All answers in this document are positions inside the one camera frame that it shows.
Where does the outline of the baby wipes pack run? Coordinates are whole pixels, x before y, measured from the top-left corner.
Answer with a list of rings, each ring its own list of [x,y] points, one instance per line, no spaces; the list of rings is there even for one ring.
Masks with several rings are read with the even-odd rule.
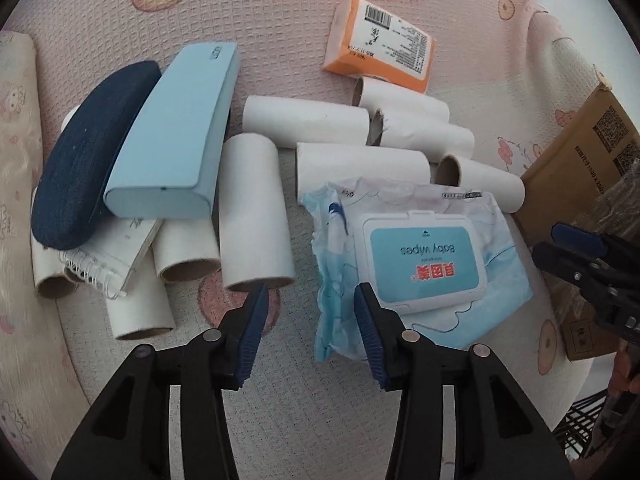
[[[300,200],[320,274],[314,354],[366,357],[354,293],[372,286],[405,328],[462,349],[533,296],[495,197],[436,184],[358,178]]]

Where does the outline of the dark blue glasses case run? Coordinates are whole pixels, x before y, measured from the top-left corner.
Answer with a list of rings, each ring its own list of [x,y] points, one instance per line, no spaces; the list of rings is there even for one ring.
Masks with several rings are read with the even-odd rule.
[[[110,215],[103,194],[126,136],[157,81],[160,66],[116,70],[84,99],[58,137],[32,202],[32,235],[60,252],[85,244]]]

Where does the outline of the light blue glasses case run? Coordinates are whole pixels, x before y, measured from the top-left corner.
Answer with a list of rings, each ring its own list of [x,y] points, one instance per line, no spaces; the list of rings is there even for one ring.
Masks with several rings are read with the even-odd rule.
[[[137,114],[103,200],[123,219],[213,214],[222,144],[241,55],[234,42],[187,44]]]

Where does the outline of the orange labelled box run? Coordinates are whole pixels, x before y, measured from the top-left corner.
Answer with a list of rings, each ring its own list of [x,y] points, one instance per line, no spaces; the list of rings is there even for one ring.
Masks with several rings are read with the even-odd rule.
[[[424,93],[435,39],[367,0],[344,0],[335,9],[322,70],[367,76]]]

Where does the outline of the brown cardboard box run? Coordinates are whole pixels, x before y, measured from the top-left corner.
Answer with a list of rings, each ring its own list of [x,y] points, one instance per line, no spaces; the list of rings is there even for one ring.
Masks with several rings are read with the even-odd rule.
[[[600,82],[577,112],[555,119],[561,133],[522,175],[515,222],[526,245],[551,242],[559,222],[637,243],[639,133],[612,88]]]

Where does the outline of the beige patterned pillow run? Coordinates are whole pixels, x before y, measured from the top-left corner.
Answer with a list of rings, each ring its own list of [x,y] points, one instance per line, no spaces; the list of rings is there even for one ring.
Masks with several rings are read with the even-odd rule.
[[[88,408],[58,308],[32,277],[32,190],[43,164],[36,48],[1,35],[1,432],[38,479],[51,477]]]

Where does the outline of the white cardboard tube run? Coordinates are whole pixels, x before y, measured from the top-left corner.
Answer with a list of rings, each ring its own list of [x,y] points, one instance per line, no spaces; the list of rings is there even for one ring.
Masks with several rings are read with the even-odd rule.
[[[36,292],[46,299],[60,299],[70,295],[77,285],[65,274],[65,266],[58,251],[41,245],[32,237],[32,276]]]
[[[370,117],[379,110],[389,108],[431,117],[439,122],[449,122],[450,118],[449,106],[444,101],[371,77],[357,79],[352,105],[364,108]]]
[[[256,283],[295,281],[277,147],[257,133],[224,142],[218,178],[222,284],[246,292]]]
[[[379,146],[299,143],[296,146],[296,191],[299,203],[305,194],[326,182],[357,178],[381,178],[427,184],[431,166],[418,151]]]
[[[165,220],[152,252],[156,274],[165,283],[200,280],[221,267],[212,219]]]
[[[525,185],[520,177],[451,154],[446,155],[437,166],[434,182],[491,193],[500,209],[507,214],[517,212],[525,200]]]
[[[280,96],[249,96],[242,115],[244,132],[293,150],[299,143],[366,145],[369,128],[364,108]]]
[[[426,116],[377,110],[371,119],[368,144],[423,153],[438,164],[446,155],[471,158],[475,136],[471,130]]]
[[[176,328],[164,282],[156,275],[148,252],[129,282],[125,296],[106,300],[108,322],[116,340],[163,335]]]

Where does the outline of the spiral notebook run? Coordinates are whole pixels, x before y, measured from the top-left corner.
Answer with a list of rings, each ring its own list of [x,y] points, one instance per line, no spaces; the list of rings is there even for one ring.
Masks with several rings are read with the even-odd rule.
[[[162,220],[107,218],[87,243],[61,252],[73,274],[113,300],[127,293],[128,282],[151,247]]]

